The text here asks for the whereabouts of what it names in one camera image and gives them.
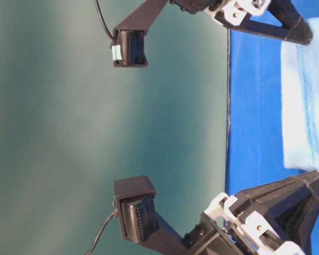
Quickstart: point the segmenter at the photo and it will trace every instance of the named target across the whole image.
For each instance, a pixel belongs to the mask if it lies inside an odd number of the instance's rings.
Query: white tag
[[[111,50],[112,50],[112,60],[113,61],[123,60],[120,45],[113,45],[111,47]]]

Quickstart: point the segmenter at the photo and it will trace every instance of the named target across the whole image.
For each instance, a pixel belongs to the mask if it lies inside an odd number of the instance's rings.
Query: blue surface
[[[292,1],[304,18],[319,17],[319,0]],[[277,24],[266,14],[260,20]],[[231,35],[231,131],[226,191],[261,185],[298,169],[283,166],[281,42],[233,31]],[[319,255],[319,218],[312,233]]]

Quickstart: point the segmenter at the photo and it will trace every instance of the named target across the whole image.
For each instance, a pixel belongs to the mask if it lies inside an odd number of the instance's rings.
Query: green backdrop
[[[112,29],[142,0],[101,0]],[[149,67],[112,67],[90,0],[0,0],[0,255],[84,254],[113,181],[149,175],[181,234],[224,189],[226,30],[168,5]],[[95,254],[154,254],[120,238]]]

